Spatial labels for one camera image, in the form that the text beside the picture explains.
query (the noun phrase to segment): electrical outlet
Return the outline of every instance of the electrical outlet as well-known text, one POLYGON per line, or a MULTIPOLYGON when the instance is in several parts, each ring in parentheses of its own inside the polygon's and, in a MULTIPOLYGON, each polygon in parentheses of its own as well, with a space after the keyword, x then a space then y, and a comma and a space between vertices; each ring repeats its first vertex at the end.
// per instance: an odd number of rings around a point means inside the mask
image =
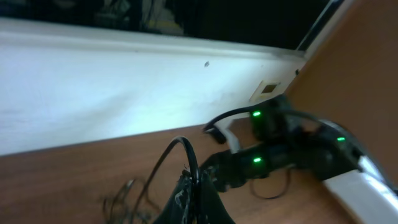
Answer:
POLYGON ((279 85, 280 82, 261 81, 253 95, 250 97, 249 102, 256 103, 258 101, 272 98, 279 85))

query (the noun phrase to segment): wooden surface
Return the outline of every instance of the wooden surface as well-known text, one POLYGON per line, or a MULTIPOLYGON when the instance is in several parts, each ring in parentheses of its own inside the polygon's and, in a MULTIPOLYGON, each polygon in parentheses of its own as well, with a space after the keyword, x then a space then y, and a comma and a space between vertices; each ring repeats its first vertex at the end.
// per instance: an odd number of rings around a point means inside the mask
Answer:
MULTIPOLYGON (((255 143, 247 120, 235 122, 243 146, 255 143)), ((132 177, 147 177, 170 140, 191 140, 202 163, 227 149, 201 133, 201 126, 58 149, 0 157, 0 223, 104 223, 101 202, 132 177)), ((187 159, 181 146, 167 157, 156 175, 150 197, 164 206, 187 159)), ((282 170, 257 180, 259 194, 277 194, 282 170)), ((141 190, 133 188, 131 201, 141 190)), ((248 184, 220 194, 236 223, 352 223, 324 186, 309 173, 293 171, 287 195, 264 201, 249 193, 248 184)))
POLYGON ((346 126, 398 185, 398 1, 357 0, 288 89, 295 108, 346 126))

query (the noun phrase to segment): white wall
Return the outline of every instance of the white wall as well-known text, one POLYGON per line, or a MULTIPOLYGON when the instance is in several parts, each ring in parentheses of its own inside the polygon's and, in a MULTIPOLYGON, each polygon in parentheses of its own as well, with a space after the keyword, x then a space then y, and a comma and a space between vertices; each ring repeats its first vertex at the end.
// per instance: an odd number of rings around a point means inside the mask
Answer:
POLYGON ((305 63, 269 47, 11 19, 0 53, 0 155, 203 124, 248 105, 261 80, 282 93, 305 63))

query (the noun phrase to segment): wooden desk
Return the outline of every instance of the wooden desk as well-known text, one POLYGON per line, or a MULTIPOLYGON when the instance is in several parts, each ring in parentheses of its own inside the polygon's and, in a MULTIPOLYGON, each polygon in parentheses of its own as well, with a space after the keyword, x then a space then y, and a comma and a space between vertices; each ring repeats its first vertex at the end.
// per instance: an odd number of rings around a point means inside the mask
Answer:
MULTIPOLYGON (((246 120, 234 124, 243 146, 255 143, 246 120)), ((0 157, 1 223, 104 223, 102 199, 113 196, 125 181, 147 177, 170 140, 191 140, 198 162, 228 148, 201 133, 201 126, 175 129, 75 146, 0 157)), ((167 157, 156 175, 150 197, 163 207, 187 159, 181 146, 167 157)), ((257 180, 259 194, 276 194, 283 171, 257 180)), ((141 190, 136 186, 135 197, 141 190)), ((324 186, 306 172, 294 171, 288 193, 277 200, 259 200, 248 184, 221 194, 236 223, 352 223, 324 186)))

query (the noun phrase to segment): wire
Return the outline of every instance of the wire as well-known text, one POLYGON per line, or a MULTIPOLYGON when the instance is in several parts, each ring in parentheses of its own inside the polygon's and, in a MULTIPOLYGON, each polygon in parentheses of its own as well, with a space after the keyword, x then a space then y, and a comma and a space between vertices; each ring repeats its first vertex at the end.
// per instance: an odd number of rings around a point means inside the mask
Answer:
POLYGON ((382 175, 382 177, 384 179, 384 181, 377 179, 378 181, 380 181, 382 183, 385 183, 393 192, 395 192, 395 193, 398 192, 397 187, 395 187, 392 184, 392 182, 388 178, 386 178, 387 175, 385 174, 383 169, 380 167, 380 165, 377 164, 376 160, 370 155, 370 153, 367 152, 365 147, 358 141, 358 139, 354 136, 354 134, 352 134, 347 129, 343 128, 341 125, 339 125, 337 123, 334 123, 332 121, 329 121, 327 119, 318 119, 314 115, 308 114, 306 112, 301 112, 301 111, 277 109, 277 110, 275 110, 275 112, 281 113, 281 114, 285 114, 285 115, 296 116, 296 117, 299 117, 299 118, 305 118, 305 119, 308 119, 310 121, 314 121, 314 122, 316 122, 316 123, 318 123, 318 124, 320 124, 322 126, 325 126, 327 128, 331 128, 331 129, 335 130, 341 136, 345 137, 347 139, 347 141, 350 142, 356 149, 360 150, 364 155, 369 157, 369 159, 372 161, 374 166, 376 166, 376 168, 378 169, 379 173, 382 175))
MULTIPOLYGON (((174 148, 174 146, 177 143, 181 143, 182 146, 185 148, 185 152, 187 153, 188 163, 189 163, 189 166, 190 166, 190 173, 191 173, 191 176, 192 176, 192 187, 193 187, 193 189, 190 192, 190 200, 189 201, 190 202, 194 202, 195 201, 194 200, 194 196, 196 194, 196 189, 197 189, 196 186, 199 184, 199 181, 200 181, 200 179, 199 179, 198 161, 197 161, 197 158, 195 156, 195 152, 193 151, 192 145, 189 142, 189 140, 186 137, 184 137, 184 136, 177 136, 167 146, 166 150, 163 152, 163 154, 161 155, 161 157, 157 161, 154 169, 150 173, 150 176, 149 176, 147 182, 145 183, 144 188, 142 189, 141 193, 139 194, 136 204, 134 205, 134 207, 132 209, 132 217, 131 217, 130 223, 133 223, 134 215, 137 214, 138 206, 139 206, 144 194, 148 191, 149 185, 152 182, 152 179, 154 178, 157 170, 159 169, 159 167, 163 163, 164 159, 167 157, 167 155, 170 153, 170 151, 174 148)), ((189 219, 192 219, 192 217, 188 218, 188 222, 187 223, 191 223, 192 222, 192 220, 189 220, 189 219)))
MULTIPOLYGON (((111 204, 111 207, 110 207, 110 209, 109 209, 109 215, 108 215, 108 213, 107 213, 107 205, 108 205, 108 200, 109 200, 109 198, 104 199, 104 202, 103 202, 103 216, 104 216, 104 219, 106 220, 106 223, 115 223, 115 219, 116 219, 116 218, 114 217, 114 212, 113 212, 113 210, 114 210, 114 206, 115 206, 115 205, 118 205, 118 204, 121 205, 121 206, 124 208, 124 210, 125 210, 125 213, 124 213, 124 215, 123 215, 123 218, 126 218, 126 217, 127 217, 128 206, 127 206, 127 204, 126 204, 125 199, 126 199, 127 195, 129 194, 129 192, 130 192, 132 186, 136 183, 137 180, 138 180, 140 183, 142 183, 143 185, 145 184, 145 180, 142 179, 142 178, 134 178, 134 179, 132 179, 132 180, 127 181, 127 182, 121 187, 121 189, 120 189, 119 192, 116 194, 116 196, 115 196, 113 199, 111 199, 111 200, 112 200, 112 204, 111 204)), ((147 202, 154 210, 156 210, 157 213, 160 213, 160 212, 161 212, 160 207, 159 207, 158 205, 156 205, 156 203, 154 203, 154 202, 149 198, 149 192, 148 192, 148 191, 147 191, 146 194, 145 194, 145 200, 146 200, 146 202, 147 202)))
POLYGON ((221 119, 227 118, 232 115, 240 114, 240 113, 250 112, 251 110, 253 110, 253 108, 255 108, 255 106, 248 106, 245 108, 238 108, 238 109, 231 110, 231 111, 225 112, 223 114, 220 114, 206 124, 206 126, 203 128, 203 132, 207 132, 210 129, 215 128, 214 124, 221 119))
POLYGON ((251 193, 253 196, 255 196, 256 198, 263 199, 263 200, 273 200, 273 199, 280 198, 281 196, 285 195, 286 192, 287 192, 287 190, 289 189, 290 182, 291 182, 291 176, 292 176, 292 169, 293 169, 293 168, 294 168, 294 167, 292 167, 292 166, 286 168, 286 183, 285 183, 285 187, 284 187, 284 189, 281 191, 281 193, 279 193, 278 195, 273 196, 273 197, 263 197, 263 196, 258 195, 258 194, 256 193, 256 191, 254 190, 254 180, 251 180, 251 181, 250 181, 250 193, 251 193))

